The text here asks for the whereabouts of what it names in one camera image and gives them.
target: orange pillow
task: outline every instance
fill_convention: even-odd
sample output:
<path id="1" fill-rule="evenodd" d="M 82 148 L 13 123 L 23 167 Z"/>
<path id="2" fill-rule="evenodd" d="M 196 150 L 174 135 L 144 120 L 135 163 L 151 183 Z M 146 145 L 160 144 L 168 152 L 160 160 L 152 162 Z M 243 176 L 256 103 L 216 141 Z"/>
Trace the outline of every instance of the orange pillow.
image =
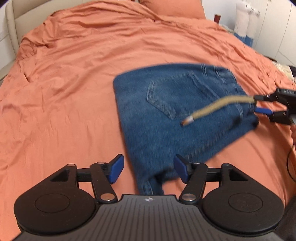
<path id="1" fill-rule="evenodd" d="M 201 0 L 140 0 L 158 15 L 205 19 Z"/>

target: jeans pocket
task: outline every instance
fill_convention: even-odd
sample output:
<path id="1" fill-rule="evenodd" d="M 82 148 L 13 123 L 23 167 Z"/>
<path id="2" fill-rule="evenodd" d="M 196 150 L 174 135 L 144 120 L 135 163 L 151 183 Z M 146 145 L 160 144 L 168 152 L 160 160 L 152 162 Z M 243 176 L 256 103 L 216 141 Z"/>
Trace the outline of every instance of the jeans pocket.
<path id="1" fill-rule="evenodd" d="M 207 81 L 194 72 L 152 80 L 146 100 L 172 120 L 185 118 L 220 98 Z"/>

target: orange bed sheet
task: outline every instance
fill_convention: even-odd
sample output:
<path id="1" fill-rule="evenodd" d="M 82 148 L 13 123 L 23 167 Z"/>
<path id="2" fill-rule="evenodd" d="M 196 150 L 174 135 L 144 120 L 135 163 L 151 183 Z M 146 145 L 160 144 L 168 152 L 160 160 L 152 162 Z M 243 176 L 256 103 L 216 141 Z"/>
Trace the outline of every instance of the orange bed sheet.
<path id="1" fill-rule="evenodd" d="M 158 16 L 131 1 L 102 0 L 59 11 L 24 36 L 0 88 L 0 239 L 19 233 L 16 198 L 68 163 L 85 168 L 122 153 L 125 167 L 113 187 L 118 197 L 136 193 L 113 79 L 135 68 L 180 62 L 226 67 L 251 95 L 295 87 L 270 60 L 216 23 Z M 207 164 L 235 165 L 286 204 L 295 193 L 285 163 L 290 135 L 289 127 L 260 117 L 256 130 Z M 90 185 L 80 186 L 91 192 Z M 180 180 L 164 184 L 166 194 L 179 195 L 183 187 Z M 215 187 L 207 185 L 206 193 Z"/>

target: plush toy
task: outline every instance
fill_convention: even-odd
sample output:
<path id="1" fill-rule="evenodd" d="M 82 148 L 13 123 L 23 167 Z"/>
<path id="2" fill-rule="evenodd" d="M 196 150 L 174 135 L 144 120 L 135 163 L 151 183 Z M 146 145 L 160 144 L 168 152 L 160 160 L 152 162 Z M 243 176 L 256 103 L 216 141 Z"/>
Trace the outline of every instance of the plush toy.
<path id="1" fill-rule="evenodd" d="M 251 5 L 245 1 L 237 3 L 237 19 L 235 22 L 234 35 L 242 42 L 245 41 L 249 25 L 250 14 L 253 13 Z"/>
<path id="2" fill-rule="evenodd" d="M 246 35 L 246 39 L 244 41 L 244 43 L 250 47 L 253 46 L 259 17 L 260 17 L 260 12 L 258 9 L 254 9 L 253 13 L 250 14 L 247 35 Z"/>

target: gray ribbed plate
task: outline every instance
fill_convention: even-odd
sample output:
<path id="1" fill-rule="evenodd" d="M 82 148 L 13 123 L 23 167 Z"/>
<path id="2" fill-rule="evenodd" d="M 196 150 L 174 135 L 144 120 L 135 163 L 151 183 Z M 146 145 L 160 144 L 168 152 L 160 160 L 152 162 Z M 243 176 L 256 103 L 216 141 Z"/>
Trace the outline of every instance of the gray ribbed plate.
<path id="1" fill-rule="evenodd" d="M 124 195 L 115 204 L 102 205 L 81 228 L 59 236 L 22 233 L 15 241 L 282 241 L 275 233 L 237 237 L 211 226 L 195 206 L 175 196 Z"/>

